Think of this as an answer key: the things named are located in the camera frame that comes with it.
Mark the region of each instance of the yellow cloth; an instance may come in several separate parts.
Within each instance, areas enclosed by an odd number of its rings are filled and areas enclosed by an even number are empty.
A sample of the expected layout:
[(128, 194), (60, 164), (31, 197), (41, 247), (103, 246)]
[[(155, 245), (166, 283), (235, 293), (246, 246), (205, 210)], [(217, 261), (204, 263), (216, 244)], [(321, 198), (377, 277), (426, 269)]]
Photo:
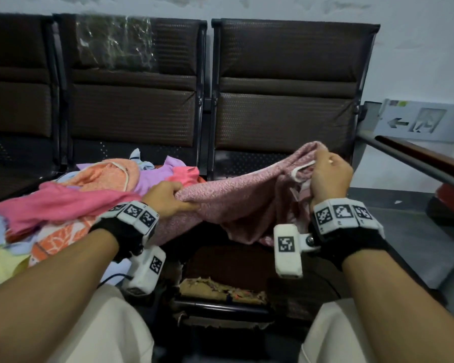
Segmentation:
[(0, 246), (0, 284), (25, 270), (29, 265), (29, 257), (15, 256)]

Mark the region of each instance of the white plastic device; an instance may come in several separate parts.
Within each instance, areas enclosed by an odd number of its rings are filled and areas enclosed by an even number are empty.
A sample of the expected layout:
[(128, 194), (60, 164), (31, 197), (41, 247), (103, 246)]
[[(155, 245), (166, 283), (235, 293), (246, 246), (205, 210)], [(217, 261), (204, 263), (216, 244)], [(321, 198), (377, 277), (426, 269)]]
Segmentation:
[(123, 288), (136, 296), (151, 294), (166, 260), (165, 251), (158, 246), (147, 246), (139, 256), (130, 260), (132, 265), (128, 274), (133, 276), (133, 280), (125, 280)]
[(282, 278), (303, 277), (301, 252), (319, 250), (311, 234), (300, 234), (294, 224), (278, 224), (274, 227), (274, 262), (276, 273)]

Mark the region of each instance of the chair backrest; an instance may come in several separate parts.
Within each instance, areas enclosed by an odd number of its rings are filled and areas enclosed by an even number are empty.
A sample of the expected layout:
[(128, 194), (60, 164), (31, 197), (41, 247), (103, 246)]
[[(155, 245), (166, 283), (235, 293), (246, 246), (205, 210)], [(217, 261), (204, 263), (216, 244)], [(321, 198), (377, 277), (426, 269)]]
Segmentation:
[(39, 15), (0, 14), (0, 165), (59, 168), (51, 22)]
[(350, 159), (379, 25), (212, 20), (209, 178), (266, 167), (318, 140)]
[[(154, 164), (172, 155), (197, 165), (207, 23), (72, 14), (54, 20), (69, 164), (128, 158), (139, 147)], [(125, 45), (125, 36), (135, 45)]]

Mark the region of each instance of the arrow sign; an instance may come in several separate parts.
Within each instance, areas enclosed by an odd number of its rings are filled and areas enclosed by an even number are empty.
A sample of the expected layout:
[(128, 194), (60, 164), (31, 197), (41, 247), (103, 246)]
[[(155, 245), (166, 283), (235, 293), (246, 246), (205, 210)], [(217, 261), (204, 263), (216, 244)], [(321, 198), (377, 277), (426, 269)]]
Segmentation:
[(388, 121), (388, 125), (393, 128), (393, 129), (396, 129), (397, 126), (408, 126), (409, 123), (408, 122), (400, 122), (401, 118), (394, 118), (394, 119), (391, 119), (390, 121)]

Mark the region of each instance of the hand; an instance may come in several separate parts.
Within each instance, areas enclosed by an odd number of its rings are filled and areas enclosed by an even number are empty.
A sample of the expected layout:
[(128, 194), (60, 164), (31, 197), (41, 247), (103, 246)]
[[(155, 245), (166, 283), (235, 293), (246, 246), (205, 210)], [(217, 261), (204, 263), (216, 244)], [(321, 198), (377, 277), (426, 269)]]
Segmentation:
[(163, 181), (151, 187), (143, 196), (144, 202), (159, 215), (160, 219), (169, 218), (180, 211), (195, 211), (200, 209), (199, 204), (183, 202), (175, 199), (175, 193), (183, 188), (180, 182)]
[(311, 177), (311, 210), (316, 204), (330, 198), (346, 197), (353, 177), (353, 168), (339, 155), (318, 149), (315, 158), (315, 169)]

